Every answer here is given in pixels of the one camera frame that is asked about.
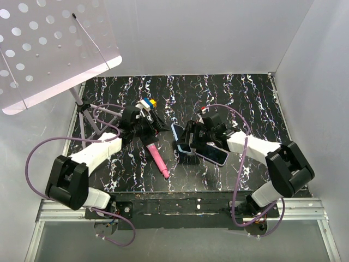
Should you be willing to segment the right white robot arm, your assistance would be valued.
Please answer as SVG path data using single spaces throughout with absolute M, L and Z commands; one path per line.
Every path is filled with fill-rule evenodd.
M 171 126 L 181 153 L 197 155 L 218 166 L 226 163 L 230 152 L 245 154 L 267 167 L 269 181 L 249 194 L 236 213 L 261 216 L 267 206 L 280 198 L 291 198 L 315 177 L 315 173 L 293 141 L 270 142 L 246 135 L 227 126 L 216 112 L 206 112 L 199 121 L 185 127 Z

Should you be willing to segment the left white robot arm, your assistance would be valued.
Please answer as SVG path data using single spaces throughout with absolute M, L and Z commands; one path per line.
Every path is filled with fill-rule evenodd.
M 89 186 L 91 173 L 113 154 L 121 151 L 124 145 L 134 138 L 139 138 L 165 179 L 170 173 L 160 156 L 155 143 L 157 134 L 169 131 L 169 126 L 153 109 L 145 110 L 136 106 L 127 106 L 116 126 L 110 125 L 110 132 L 105 132 L 94 143 L 70 156 L 58 156 L 51 169 L 45 189 L 45 195 L 56 202 L 72 209 L 82 207 L 97 208 L 104 218 L 111 218 L 116 205 L 110 201 L 107 192 Z

